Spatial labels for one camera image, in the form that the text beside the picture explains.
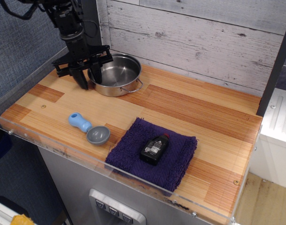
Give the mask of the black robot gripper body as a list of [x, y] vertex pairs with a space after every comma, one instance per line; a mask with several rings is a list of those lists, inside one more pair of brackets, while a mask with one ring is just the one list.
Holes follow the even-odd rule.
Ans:
[[52, 62], [57, 75], [63, 77], [72, 75], [72, 69], [81, 71], [97, 65], [101, 68], [104, 64], [113, 61], [108, 45], [88, 45], [82, 34], [75, 37], [61, 36], [68, 48], [68, 53]]

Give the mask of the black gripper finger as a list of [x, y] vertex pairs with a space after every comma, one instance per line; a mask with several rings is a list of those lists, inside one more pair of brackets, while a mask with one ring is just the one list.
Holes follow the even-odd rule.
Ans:
[[102, 83], [102, 72], [99, 63], [94, 63], [90, 67], [90, 77], [95, 83]]
[[70, 68], [70, 75], [76, 81], [76, 83], [84, 90], [88, 89], [88, 83], [85, 79], [84, 73], [80, 68]]

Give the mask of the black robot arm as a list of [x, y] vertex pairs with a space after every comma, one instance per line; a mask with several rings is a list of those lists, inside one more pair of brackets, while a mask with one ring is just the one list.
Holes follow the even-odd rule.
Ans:
[[87, 44], [82, 26], [87, 19], [83, 18], [80, 4], [75, 0], [22, 0], [21, 3], [33, 6], [41, 4], [55, 28], [59, 29], [68, 53], [52, 62], [58, 77], [70, 75], [82, 89], [87, 90], [83, 71], [88, 70], [97, 82], [102, 82], [101, 67], [113, 61], [110, 46]]

